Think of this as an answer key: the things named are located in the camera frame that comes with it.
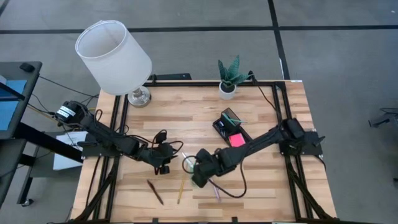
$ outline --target desk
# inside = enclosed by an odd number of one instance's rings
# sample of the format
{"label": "desk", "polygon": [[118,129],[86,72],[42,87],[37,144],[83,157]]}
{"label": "desk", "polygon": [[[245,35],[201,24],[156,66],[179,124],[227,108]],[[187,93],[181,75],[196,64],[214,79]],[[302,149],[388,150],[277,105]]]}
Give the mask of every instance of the desk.
{"label": "desk", "polygon": [[41,62],[27,62],[35,69],[33,72],[26,72],[19,68],[22,63],[23,62],[0,62],[0,74],[7,80],[27,80],[24,91],[22,92],[25,100],[20,100],[18,102],[8,129],[0,131],[0,175],[9,172],[4,177],[0,177],[0,207],[6,198],[8,188],[18,164],[24,164],[30,167],[24,184],[22,185],[21,194],[17,203],[24,204],[27,200],[27,193],[32,183],[30,171],[36,160],[35,156],[23,154],[27,141],[50,149],[57,154],[66,156],[75,161],[81,161],[81,152],[79,150],[21,122],[42,67]]}
{"label": "desk", "polygon": [[[303,83],[287,81],[285,85],[293,117],[296,117],[305,129],[313,129]],[[268,99],[273,101],[271,88],[261,88]],[[149,87],[149,90],[152,102],[148,106],[133,108],[129,105],[126,118],[128,133],[152,139],[158,131],[166,129],[167,140],[183,141],[183,151],[189,155],[196,154],[201,148],[213,152],[218,147],[227,146],[211,125],[227,107],[247,122],[242,127],[252,138],[260,136],[277,124],[275,111],[255,86],[238,87],[235,97],[229,101],[219,98],[217,86],[157,86]],[[282,97],[279,96],[279,99],[284,114]],[[100,93],[97,109],[104,112],[101,119],[104,124],[109,125],[111,120],[113,101],[114,96],[103,91]],[[119,105],[119,122],[122,105],[123,103]],[[302,156],[302,161],[309,191],[329,215],[335,216],[323,164],[313,156]],[[79,215],[85,207],[95,162],[94,157],[84,161],[72,218]],[[181,179],[186,175],[181,163],[182,156],[179,155],[170,163],[170,174],[154,175],[153,167],[122,157],[111,222],[151,222],[154,217],[159,218],[160,222],[230,222],[231,217],[235,216],[240,222],[295,220],[285,161],[279,153],[278,145],[272,145],[245,159],[247,194],[243,198],[235,199],[220,192],[222,203],[216,201],[212,185],[207,184],[203,189],[199,189],[190,181],[186,181],[180,205],[177,205]],[[164,206],[156,199],[146,179],[155,185]],[[96,191],[98,180],[99,175],[95,178],[91,196]],[[237,195],[243,191],[242,177],[238,170],[215,177],[214,180],[233,194]],[[300,191],[297,194],[304,217],[302,195]],[[102,200],[100,218],[104,217],[105,201]]]}

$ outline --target potted plant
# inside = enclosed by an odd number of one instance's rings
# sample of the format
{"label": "potted plant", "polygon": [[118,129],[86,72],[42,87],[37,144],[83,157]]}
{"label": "potted plant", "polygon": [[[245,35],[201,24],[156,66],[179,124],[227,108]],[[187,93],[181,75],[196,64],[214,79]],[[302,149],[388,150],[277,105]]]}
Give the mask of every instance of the potted plant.
{"label": "potted plant", "polygon": [[229,69],[224,67],[218,60],[218,69],[220,70],[221,82],[219,85],[220,97],[224,100],[230,100],[235,95],[236,85],[248,79],[249,75],[239,73],[239,56],[236,56]]}

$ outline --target yellow pencil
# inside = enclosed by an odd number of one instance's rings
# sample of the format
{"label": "yellow pencil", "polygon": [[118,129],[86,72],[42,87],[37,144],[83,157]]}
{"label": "yellow pencil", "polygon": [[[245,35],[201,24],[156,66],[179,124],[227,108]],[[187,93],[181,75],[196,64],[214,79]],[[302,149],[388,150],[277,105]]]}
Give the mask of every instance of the yellow pencil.
{"label": "yellow pencil", "polygon": [[180,200],[181,200],[181,196],[182,196],[182,190],[184,189],[184,183],[185,183],[185,177],[186,177],[186,176],[187,176],[187,175],[184,174],[183,177],[182,177],[181,187],[180,187],[180,193],[179,193],[178,199],[177,199],[177,205],[180,204]]}

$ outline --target butcher block tabletop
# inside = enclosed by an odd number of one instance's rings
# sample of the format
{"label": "butcher block tabletop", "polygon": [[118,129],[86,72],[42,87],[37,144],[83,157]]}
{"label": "butcher block tabletop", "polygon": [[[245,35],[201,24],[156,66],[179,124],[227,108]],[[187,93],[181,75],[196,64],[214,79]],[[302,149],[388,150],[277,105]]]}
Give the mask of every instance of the butcher block tabletop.
{"label": "butcher block tabletop", "polygon": [[[304,129],[313,129],[303,83],[286,81],[285,84],[293,117],[298,119]],[[271,88],[262,86],[261,89],[274,104]],[[202,148],[213,153],[217,148],[228,147],[212,126],[226,108],[231,108],[244,121],[241,126],[252,138],[277,125],[274,109],[256,86],[239,86],[232,100],[222,100],[218,95],[218,86],[156,86],[149,87],[149,90],[152,101],[146,107],[128,106],[128,134],[152,140],[161,129],[166,129],[167,141],[182,141],[182,151],[187,155],[195,155]],[[123,99],[121,97],[116,127],[120,123]],[[282,114],[285,115],[280,91],[279,101]],[[103,110],[100,119],[103,124],[110,124],[113,105],[114,96],[101,91],[97,109]],[[71,218],[77,217],[85,208],[96,160],[97,157],[90,157],[83,163]],[[231,198],[220,191],[221,202],[217,201],[210,183],[201,189],[190,180],[190,174],[182,170],[182,160],[181,153],[178,153],[178,157],[169,164],[169,174],[155,175],[154,168],[149,164],[122,157],[111,222],[152,222],[153,218],[158,218],[160,222],[230,222],[231,217],[237,217],[240,222],[295,221],[285,160],[277,144],[245,158],[246,195]],[[309,191],[323,209],[335,217],[323,164],[314,156],[302,156],[302,161]],[[96,173],[90,198],[97,191],[101,166],[98,166]],[[147,179],[153,183],[164,205],[160,204],[148,186]],[[185,179],[185,184],[181,201],[177,204],[182,179]],[[213,180],[234,195],[244,190],[239,169],[222,177],[214,176]],[[298,189],[297,194],[301,214],[305,217],[303,197]],[[107,196],[105,192],[100,218],[105,214]]]}

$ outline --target pink sticky note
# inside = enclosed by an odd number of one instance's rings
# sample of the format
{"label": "pink sticky note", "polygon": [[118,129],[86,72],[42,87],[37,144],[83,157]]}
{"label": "pink sticky note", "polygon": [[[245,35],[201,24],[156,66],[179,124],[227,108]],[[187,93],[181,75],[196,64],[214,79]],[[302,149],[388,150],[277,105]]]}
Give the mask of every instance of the pink sticky note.
{"label": "pink sticky note", "polygon": [[234,134],[234,135],[230,136],[229,137],[229,142],[231,143],[231,146],[233,146],[233,147],[238,147],[238,146],[241,146],[244,143],[246,143],[244,141],[244,138],[243,138],[241,133]]}

